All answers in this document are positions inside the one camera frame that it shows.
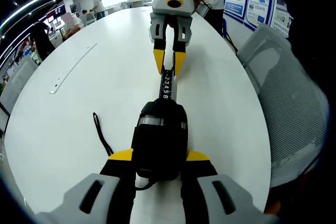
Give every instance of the desk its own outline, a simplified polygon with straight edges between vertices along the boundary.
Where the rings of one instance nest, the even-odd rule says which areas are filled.
[[[159,95],[151,7],[113,13],[74,34],[40,65],[20,94],[5,147],[19,189],[34,212],[51,211],[63,194],[91,173],[107,154],[129,149],[140,111]],[[238,59],[198,14],[177,77],[177,102],[188,116],[189,149],[207,155],[253,196],[263,210],[270,183],[266,122],[254,88]],[[172,63],[173,29],[167,29],[166,66]],[[83,47],[98,43],[76,65],[56,94],[52,84]],[[178,180],[137,192],[131,223],[184,223]]]

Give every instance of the black cable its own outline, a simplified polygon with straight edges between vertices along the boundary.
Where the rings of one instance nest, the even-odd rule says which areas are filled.
[[[97,133],[98,133],[98,136],[99,136],[99,139],[101,141],[101,143],[103,144],[106,152],[107,152],[107,155],[111,156],[113,154],[113,150],[112,148],[109,146],[109,144],[106,142],[104,136],[103,136],[103,133],[101,132],[101,127],[100,127],[100,123],[99,123],[99,119],[98,119],[98,116],[96,113],[93,113],[93,120],[94,120],[94,124],[96,125],[96,129],[97,129]]]
[[[317,154],[317,156],[309,163],[309,165],[303,170],[303,172],[298,176],[297,180],[299,180],[307,171],[308,169],[319,159],[321,152]]]
[[[229,35],[229,33],[226,31],[226,35],[227,35],[227,37],[229,38],[229,43],[231,44],[231,46],[233,47],[233,49],[235,50],[235,53],[236,53],[236,55],[237,55],[237,52],[238,52],[238,49],[236,48],[236,46],[233,44],[233,42],[232,42],[232,39],[231,39],[231,37],[230,37],[230,35]]]
[[[96,129],[97,129],[97,133],[98,133],[98,136],[99,136],[99,139],[101,141],[101,143],[103,144],[106,152],[107,152],[107,155],[111,156],[113,154],[113,150],[112,148],[109,146],[109,144],[106,142],[104,136],[103,136],[103,133],[101,132],[101,127],[100,127],[100,123],[99,123],[99,119],[98,119],[98,116],[96,113],[93,113],[93,120],[94,120],[94,124],[96,126]],[[148,183],[147,185],[145,185],[144,187],[135,187],[135,189],[137,191],[144,191],[144,190],[147,190],[149,189],[152,185],[154,185],[156,183],[156,179],[152,179],[150,178],[148,180]]]
[[[145,185],[144,187],[135,187],[136,191],[144,191],[147,190],[149,188],[151,188],[152,185],[154,185],[156,183],[156,179],[148,179],[148,183],[147,185]]]

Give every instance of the black strap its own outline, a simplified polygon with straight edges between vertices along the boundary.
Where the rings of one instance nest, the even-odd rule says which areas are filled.
[[[99,139],[100,139],[101,143],[103,144],[103,146],[104,146],[104,148],[107,152],[107,155],[111,156],[114,152],[113,152],[112,148],[109,146],[109,144],[106,142],[106,140],[103,136],[103,133],[101,132],[99,119],[98,119],[98,116],[97,116],[96,113],[93,113],[93,120],[95,122],[94,124],[96,125],[96,129],[97,129]]]
[[[152,185],[154,185],[156,183],[156,180],[153,178],[148,179],[148,183],[147,185],[145,185],[144,187],[135,187],[136,191],[144,191],[147,190],[149,188],[151,188]]]

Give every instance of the person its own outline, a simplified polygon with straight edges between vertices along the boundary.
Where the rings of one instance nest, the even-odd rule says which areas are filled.
[[[55,33],[55,30],[54,30],[54,28],[52,27],[51,29],[50,29],[50,34],[54,34]]]
[[[295,57],[301,62],[306,73],[326,94],[329,101],[329,111],[334,107],[334,77],[333,77],[333,31],[335,25],[327,18],[317,16],[313,19],[307,15],[313,3],[321,7],[330,6],[333,0],[284,0],[289,14],[293,17],[289,28],[288,40]],[[322,214],[333,214],[333,204],[316,204],[323,202],[334,188],[331,171],[334,164],[334,136],[335,127],[333,118],[329,118],[328,136],[324,147],[319,154],[319,163],[312,171],[314,176],[300,185],[301,198],[297,199],[290,210],[288,223],[315,223],[319,222]]]
[[[41,60],[45,60],[49,54],[51,54],[55,47],[49,40],[48,34],[50,27],[42,21],[36,22],[30,32],[30,47],[32,51],[35,51],[34,41],[37,48],[37,52]]]
[[[80,29],[84,27],[83,22],[78,17],[73,17],[71,13],[64,13],[62,20],[66,24],[66,34],[63,36],[64,40],[67,40],[70,36],[77,33]]]
[[[201,5],[206,5],[209,10],[204,16],[204,19],[221,35],[223,36],[223,0],[204,0]]]
[[[289,42],[293,54],[299,59],[307,74],[320,86],[328,96],[329,101],[333,101],[333,91],[331,89],[331,66],[330,52],[333,51],[331,45],[332,36],[328,36],[333,29],[326,25],[324,19],[318,18],[311,23],[311,17],[307,15],[307,7],[311,3],[319,3],[320,6],[328,6],[332,0],[285,0],[287,10],[293,17],[289,29]]]
[[[90,11],[93,10],[97,13],[97,20],[105,17],[105,7],[101,0],[93,0],[93,8]]]

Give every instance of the computer monitor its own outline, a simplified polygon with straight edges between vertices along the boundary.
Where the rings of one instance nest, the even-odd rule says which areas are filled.
[[[54,20],[54,16],[48,17],[48,22],[51,23]]]
[[[86,20],[87,20],[87,21],[90,21],[90,20],[92,20],[92,19],[94,19],[93,14],[92,14],[92,13],[88,13],[88,14],[86,15]]]
[[[81,10],[80,4],[77,3],[77,4],[70,5],[70,9],[72,13],[79,12]]]

